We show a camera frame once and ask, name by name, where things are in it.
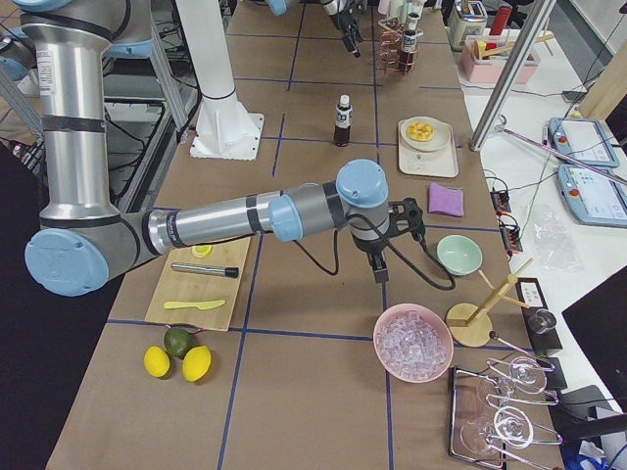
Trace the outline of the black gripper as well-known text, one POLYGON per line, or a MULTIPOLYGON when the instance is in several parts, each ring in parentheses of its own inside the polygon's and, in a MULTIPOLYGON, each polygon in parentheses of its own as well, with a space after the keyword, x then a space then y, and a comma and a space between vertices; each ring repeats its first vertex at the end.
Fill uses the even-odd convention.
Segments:
POLYGON ((367 256, 368 263, 372 269, 376 283, 386 283, 389 281, 387 263, 384 257, 385 242, 381 239, 362 240, 353 237, 356 247, 367 256))
POLYGON ((358 21, 351 10, 339 12, 335 16, 335 26, 342 33, 342 41, 346 50, 355 58, 361 56, 359 44, 363 42, 358 21))

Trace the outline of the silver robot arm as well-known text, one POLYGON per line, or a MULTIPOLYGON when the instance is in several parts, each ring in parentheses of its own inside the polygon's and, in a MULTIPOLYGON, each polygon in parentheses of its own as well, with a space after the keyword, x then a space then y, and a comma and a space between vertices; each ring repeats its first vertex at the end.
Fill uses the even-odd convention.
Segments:
POLYGON ((157 34, 146 1, 23 1, 42 102, 49 202, 26 244, 31 276, 68 297, 173 249, 271 233, 284 242, 348 227, 372 253, 390 225, 388 184, 370 160, 345 164, 323 184, 251 195, 203 208, 121 213, 109 195, 102 62, 154 58, 157 34))

